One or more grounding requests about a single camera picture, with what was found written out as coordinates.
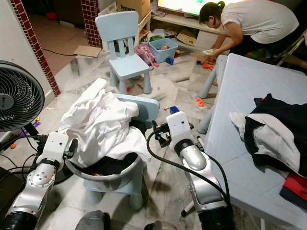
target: woman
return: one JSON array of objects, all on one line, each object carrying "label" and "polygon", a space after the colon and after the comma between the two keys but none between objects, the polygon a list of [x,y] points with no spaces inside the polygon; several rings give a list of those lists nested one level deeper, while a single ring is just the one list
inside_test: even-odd
[{"label": "woman", "polygon": [[[223,1],[209,2],[200,11],[200,23],[215,29],[221,26],[212,46],[213,53],[203,61],[227,50],[244,56],[266,47],[278,54],[302,33],[293,12],[269,0],[244,0],[227,6]],[[227,35],[231,42],[221,46]]]}]

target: light blue chair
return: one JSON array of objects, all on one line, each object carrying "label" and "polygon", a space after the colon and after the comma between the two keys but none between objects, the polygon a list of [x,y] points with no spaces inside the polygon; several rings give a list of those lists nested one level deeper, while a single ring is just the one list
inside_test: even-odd
[{"label": "light blue chair", "polygon": [[[111,59],[110,85],[117,86],[119,79],[119,92],[126,94],[125,80],[138,78],[144,74],[144,93],[151,93],[149,66],[134,53],[133,37],[138,33],[139,15],[135,11],[118,12],[98,16],[95,19],[99,35],[108,43]],[[115,53],[114,41],[118,41],[120,56]],[[124,41],[128,40],[129,54],[125,54]]]}]

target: television screen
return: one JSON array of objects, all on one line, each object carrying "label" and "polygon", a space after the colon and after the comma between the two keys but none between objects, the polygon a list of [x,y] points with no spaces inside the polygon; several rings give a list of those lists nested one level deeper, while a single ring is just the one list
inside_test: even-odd
[{"label": "television screen", "polygon": [[[216,3],[219,2],[219,0],[159,0],[158,7],[198,16],[200,14],[202,6],[210,1]],[[238,1],[241,0],[224,0],[226,5]]]}]

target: cardboard box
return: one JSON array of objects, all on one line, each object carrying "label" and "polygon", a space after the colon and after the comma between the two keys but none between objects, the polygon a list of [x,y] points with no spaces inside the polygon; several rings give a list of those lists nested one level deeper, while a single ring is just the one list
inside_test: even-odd
[{"label": "cardboard box", "polygon": [[116,0],[117,11],[136,11],[139,23],[150,11],[150,0]]}]

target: white cloth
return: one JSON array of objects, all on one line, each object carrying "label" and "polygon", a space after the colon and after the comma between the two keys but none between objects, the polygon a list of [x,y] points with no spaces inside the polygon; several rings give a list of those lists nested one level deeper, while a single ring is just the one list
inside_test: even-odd
[{"label": "white cloth", "polygon": [[249,117],[263,126],[253,132],[258,152],[273,157],[286,164],[294,172],[300,166],[300,152],[294,143],[294,135],[280,120],[269,114],[229,113],[231,121],[238,127],[240,136],[244,139],[245,117]]},{"label": "white cloth", "polygon": [[151,158],[141,131],[129,127],[131,118],[139,114],[138,105],[121,102],[113,93],[106,93],[106,81],[97,79],[70,107],[60,121],[59,133],[76,138],[79,146],[71,162],[80,168],[89,167],[104,156],[121,160],[128,153],[137,153],[143,161]]},{"label": "white cloth", "polygon": [[228,34],[228,22],[242,27],[243,35],[262,44],[277,42],[299,25],[294,13],[279,3],[269,0],[244,0],[226,5],[221,14],[220,33]]}]

